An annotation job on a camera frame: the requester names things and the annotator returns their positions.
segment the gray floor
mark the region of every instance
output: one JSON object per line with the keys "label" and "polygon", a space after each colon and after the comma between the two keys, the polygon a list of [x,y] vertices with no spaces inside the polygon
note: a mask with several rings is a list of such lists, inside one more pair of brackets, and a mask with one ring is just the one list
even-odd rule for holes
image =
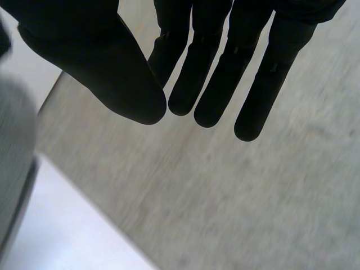
{"label": "gray floor", "polygon": [[[162,270],[359,270],[359,10],[348,0],[318,27],[252,143],[233,124],[268,26],[216,127],[170,112],[133,123],[65,75],[41,113],[39,149]],[[120,13],[148,56],[152,1],[122,1]]]}

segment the gloved hand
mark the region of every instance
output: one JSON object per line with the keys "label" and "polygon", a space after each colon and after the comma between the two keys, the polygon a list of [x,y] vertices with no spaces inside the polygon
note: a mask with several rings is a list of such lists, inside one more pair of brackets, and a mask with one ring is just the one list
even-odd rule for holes
{"label": "gloved hand", "polygon": [[199,125],[212,127],[228,105],[275,10],[268,47],[235,123],[236,136],[252,141],[259,136],[298,52],[309,42],[317,24],[331,20],[344,2],[235,0],[232,6],[232,0],[154,0],[161,36],[148,63],[165,86],[185,49],[192,8],[194,38],[169,99],[174,114],[188,114],[204,85],[232,7],[225,50],[194,113]]}
{"label": "gloved hand", "polygon": [[166,99],[119,0],[0,0],[37,54],[70,74],[110,110],[142,124],[158,122]]}

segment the glove finger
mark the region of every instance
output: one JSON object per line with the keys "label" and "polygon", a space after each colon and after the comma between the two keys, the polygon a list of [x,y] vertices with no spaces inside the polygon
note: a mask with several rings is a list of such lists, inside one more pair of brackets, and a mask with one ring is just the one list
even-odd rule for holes
{"label": "glove finger", "polygon": [[225,50],[194,112],[202,127],[217,124],[254,54],[260,33],[273,11],[272,6],[263,2],[234,2]]}
{"label": "glove finger", "polygon": [[174,114],[186,115],[194,106],[219,48],[231,5],[231,0],[194,1],[194,38],[169,99],[169,108]]}
{"label": "glove finger", "polygon": [[19,25],[27,45],[82,83],[110,110],[142,124],[155,124],[166,99],[136,40],[118,16],[88,38],[43,41]]}
{"label": "glove finger", "polygon": [[239,139],[252,141],[260,135],[287,73],[316,26],[276,13],[268,47],[235,123]]}
{"label": "glove finger", "polygon": [[192,0],[154,0],[154,5],[161,32],[148,64],[164,87],[187,44]]}

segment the gray object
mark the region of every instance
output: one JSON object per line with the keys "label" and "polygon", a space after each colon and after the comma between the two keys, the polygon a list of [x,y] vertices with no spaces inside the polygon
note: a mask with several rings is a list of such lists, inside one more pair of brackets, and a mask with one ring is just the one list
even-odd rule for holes
{"label": "gray object", "polygon": [[0,264],[24,216],[37,171],[36,113],[19,85],[0,77]]}

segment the concrete floor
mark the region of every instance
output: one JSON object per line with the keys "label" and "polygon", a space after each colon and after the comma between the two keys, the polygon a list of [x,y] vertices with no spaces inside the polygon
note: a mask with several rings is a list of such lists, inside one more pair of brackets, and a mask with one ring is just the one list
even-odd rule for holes
{"label": "concrete floor", "polygon": [[[40,115],[39,149],[162,270],[359,270],[359,10],[348,0],[318,27],[252,143],[233,124],[269,25],[214,128],[169,111],[133,123],[64,75]],[[120,13],[148,56],[152,1],[121,1]]]}

